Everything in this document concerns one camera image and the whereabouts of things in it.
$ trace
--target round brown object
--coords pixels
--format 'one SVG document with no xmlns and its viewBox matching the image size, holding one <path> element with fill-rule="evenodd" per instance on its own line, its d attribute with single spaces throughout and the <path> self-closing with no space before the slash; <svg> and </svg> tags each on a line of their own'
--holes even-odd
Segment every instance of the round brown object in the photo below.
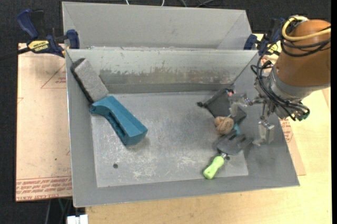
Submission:
<svg viewBox="0 0 337 224">
<path fill-rule="evenodd" d="M 220 134 L 229 134 L 234 127 L 234 120 L 230 117 L 225 117 L 222 122 L 217 126 Z"/>
<path fill-rule="evenodd" d="M 214 124 L 216 126 L 220 125 L 220 123 L 224 120 L 225 117 L 216 117 L 214 120 Z"/>
</svg>

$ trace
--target gray foam block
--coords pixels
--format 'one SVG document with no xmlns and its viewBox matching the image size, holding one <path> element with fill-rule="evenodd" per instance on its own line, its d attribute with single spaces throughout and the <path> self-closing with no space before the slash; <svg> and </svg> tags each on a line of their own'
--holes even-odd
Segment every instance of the gray foam block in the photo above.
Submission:
<svg viewBox="0 0 337 224">
<path fill-rule="evenodd" d="M 74 62 L 71 71 L 90 103 L 106 97 L 109 93 L 89 60 L 81 58 Z"/>
</svg>

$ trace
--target green handle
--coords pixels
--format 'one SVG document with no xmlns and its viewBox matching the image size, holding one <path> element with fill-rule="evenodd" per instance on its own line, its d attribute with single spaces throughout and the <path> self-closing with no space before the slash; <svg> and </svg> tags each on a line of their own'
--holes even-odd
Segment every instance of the green handle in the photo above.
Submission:
<svg viewBox="0 0 337 224">
<path fill-rule="evenodd" d="M 223 157 L 221 157 L 221 156 L 215 157 L 215 158 L 213 159 L 211 165 L 209 165 L 209 166 L 204 170 L 204 177 L 205 177 L 206 179 L 212 179 L 212 178 L 215 176 L 217 170 L 218 170 L 221 166 L 223 166 L 224 163 L 225 163 L 225 160 L 224 160 Z"/>
</svg>

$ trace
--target teal plastic object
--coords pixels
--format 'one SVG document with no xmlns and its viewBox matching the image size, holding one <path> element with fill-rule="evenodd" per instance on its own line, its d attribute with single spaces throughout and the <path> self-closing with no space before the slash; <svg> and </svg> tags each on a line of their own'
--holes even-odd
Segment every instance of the teal plastic object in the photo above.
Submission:
<svg viewBox="0 0 337 224">
<path fill-rule="evenodd" d="M 147 128 L 113 96 L 91 104 L 90 112 L 104 116 L 125 145 L 137 144 L 147 133 Z"/>
</svg>

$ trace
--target clamp handle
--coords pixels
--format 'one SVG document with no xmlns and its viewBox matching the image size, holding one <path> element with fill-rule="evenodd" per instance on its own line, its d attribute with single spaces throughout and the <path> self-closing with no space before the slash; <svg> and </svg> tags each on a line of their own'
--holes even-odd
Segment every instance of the clamp handle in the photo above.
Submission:
<svg viewBox="0 0 337 224">
<path fill-rule="evenodd" d="M 21 13 L 18 14 L 16 20 L 20 28 L 29 34 L 31 40 L 34 40 L 38 38 L 39 33 L 31 20 L 31 12 L 32 10 L 30 10 L 29 8 L 24 9 Z"/>
</svg>

